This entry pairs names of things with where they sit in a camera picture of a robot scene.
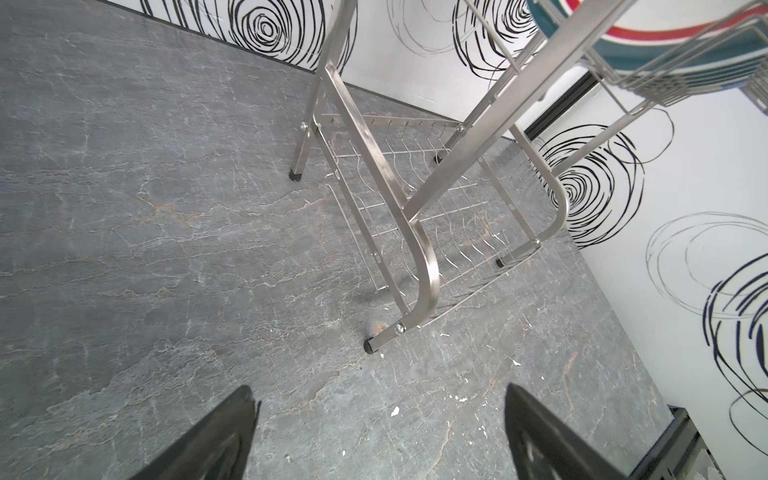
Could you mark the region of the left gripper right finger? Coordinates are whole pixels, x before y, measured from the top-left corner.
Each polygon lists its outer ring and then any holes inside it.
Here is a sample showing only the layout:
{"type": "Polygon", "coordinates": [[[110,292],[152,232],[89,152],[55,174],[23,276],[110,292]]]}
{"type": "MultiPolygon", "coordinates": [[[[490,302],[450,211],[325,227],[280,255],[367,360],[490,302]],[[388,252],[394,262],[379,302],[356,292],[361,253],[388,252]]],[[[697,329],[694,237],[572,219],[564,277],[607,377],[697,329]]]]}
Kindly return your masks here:
{"type": "Polygon", "coordinates": [[[505,433],[519,479],[625,479],[522,386],[505,395],[505,433]]]}

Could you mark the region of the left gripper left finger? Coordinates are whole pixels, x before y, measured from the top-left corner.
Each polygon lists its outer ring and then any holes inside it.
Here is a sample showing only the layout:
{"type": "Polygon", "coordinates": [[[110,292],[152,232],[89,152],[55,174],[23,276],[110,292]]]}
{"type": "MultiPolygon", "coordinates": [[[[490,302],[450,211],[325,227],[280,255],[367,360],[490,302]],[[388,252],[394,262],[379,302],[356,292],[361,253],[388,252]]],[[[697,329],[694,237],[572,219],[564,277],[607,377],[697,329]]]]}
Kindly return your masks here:
{"type": "Polygon", "coordinates": [[[236,388],[135,479],[241,479],[261,404],[247,385],[236,388]]]}

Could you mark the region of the green rimmed white plate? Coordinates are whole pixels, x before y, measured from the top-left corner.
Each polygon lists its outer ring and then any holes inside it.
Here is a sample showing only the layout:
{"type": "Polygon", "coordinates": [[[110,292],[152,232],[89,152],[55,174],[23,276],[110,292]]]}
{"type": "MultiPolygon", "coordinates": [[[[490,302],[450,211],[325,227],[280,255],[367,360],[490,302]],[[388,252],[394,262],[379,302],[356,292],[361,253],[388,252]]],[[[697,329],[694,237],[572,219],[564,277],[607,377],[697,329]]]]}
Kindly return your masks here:
{"type": "Polygon", "coordinates": [[[622,75],[677,59],[674,73],[734,75],[767,55],[767,3],[637,1],[593,49],[622,75]]]}

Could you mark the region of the white plate green emblem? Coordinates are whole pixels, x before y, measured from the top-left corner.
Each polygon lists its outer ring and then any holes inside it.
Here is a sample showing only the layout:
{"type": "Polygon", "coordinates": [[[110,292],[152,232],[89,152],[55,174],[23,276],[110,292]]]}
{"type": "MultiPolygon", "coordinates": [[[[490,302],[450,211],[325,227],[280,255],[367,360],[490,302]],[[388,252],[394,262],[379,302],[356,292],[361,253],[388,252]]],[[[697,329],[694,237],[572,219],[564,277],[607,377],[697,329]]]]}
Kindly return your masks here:
{"type": "Polygon", "coordinates": [[[655,72],[628,76],[619,86],[658,105],[671,106],[692,96],[745,87],[767,73],[767,58],[758,57],[732,65],[700,71],[655,72]]]}

